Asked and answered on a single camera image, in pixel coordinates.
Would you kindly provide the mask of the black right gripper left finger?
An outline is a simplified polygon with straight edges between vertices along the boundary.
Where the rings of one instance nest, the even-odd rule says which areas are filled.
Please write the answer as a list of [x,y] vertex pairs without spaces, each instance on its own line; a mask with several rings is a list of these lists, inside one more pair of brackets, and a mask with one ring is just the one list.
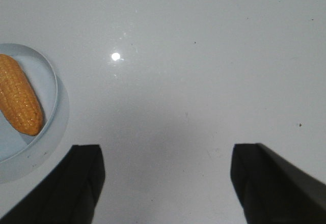
[[1,223],[91,223],[105,181],[99,145],[74,145]]

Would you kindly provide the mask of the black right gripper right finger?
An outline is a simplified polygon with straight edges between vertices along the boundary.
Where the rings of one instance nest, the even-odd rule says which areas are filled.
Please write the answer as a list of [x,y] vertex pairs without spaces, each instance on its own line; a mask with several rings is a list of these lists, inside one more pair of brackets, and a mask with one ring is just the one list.
[[325,223],[325,184],[264,144],[234,145],[230,177],[247,223]]

